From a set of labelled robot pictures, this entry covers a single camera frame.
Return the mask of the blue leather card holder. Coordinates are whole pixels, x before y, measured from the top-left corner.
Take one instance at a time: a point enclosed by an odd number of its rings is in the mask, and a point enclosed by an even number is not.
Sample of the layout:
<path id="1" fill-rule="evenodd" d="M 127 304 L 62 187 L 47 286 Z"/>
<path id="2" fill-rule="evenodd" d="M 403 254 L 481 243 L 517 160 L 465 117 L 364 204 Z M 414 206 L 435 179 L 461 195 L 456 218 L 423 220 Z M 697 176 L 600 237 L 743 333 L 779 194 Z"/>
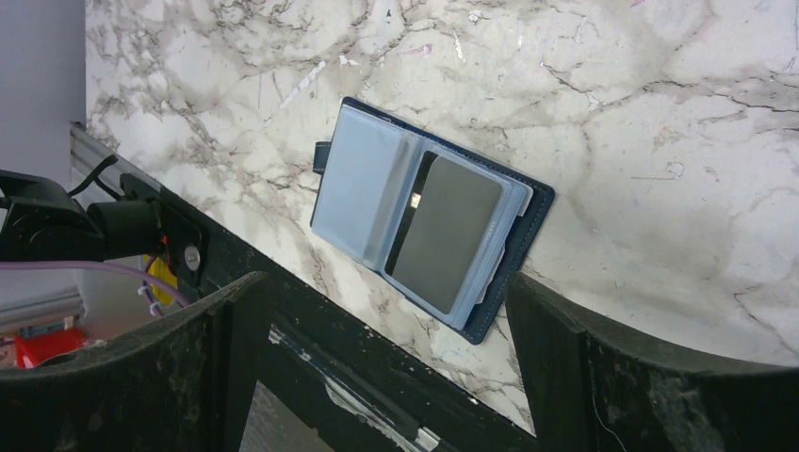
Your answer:
<path id="1" fill-rule="evenodd" d="M 480 344 L 555 190 L 353 97 L 316 145 L 312 232 Z"/>

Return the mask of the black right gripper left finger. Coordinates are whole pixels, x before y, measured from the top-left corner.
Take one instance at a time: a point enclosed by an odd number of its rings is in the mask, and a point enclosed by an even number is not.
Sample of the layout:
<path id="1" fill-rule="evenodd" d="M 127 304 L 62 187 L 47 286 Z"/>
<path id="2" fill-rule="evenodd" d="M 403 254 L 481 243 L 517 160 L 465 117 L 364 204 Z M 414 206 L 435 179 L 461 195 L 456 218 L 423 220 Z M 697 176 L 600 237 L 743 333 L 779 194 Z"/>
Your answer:
<path id="1" fill-rule="evenodd" d="M 250 273 L 101 345 L 1 373 L 5 451 L 236 451 L 275 310 Z"/>

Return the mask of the grey black card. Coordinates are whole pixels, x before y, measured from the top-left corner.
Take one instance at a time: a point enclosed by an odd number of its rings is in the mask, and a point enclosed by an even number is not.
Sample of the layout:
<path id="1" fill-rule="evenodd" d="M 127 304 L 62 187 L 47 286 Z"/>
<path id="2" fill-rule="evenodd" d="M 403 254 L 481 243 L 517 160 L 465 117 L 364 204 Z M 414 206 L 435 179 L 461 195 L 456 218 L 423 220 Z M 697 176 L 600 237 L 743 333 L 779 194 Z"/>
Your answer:
<path id="1" fill-rule="evenodd" d="M 499 182 L 425 152 L 384 273 L 450 314 L 501 195 Z"/>

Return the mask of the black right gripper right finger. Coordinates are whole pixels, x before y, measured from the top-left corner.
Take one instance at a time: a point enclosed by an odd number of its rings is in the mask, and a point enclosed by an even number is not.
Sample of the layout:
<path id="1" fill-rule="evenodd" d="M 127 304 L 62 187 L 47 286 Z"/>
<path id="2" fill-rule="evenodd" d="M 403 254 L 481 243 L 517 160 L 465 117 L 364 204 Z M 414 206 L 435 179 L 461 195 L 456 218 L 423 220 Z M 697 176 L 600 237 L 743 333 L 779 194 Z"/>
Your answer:
<path id="1" fill-rule="evenodd" d="M 516 273 L 505 307 L 543 451 L 794 451 L 798 371 L 664 341 Z"/>

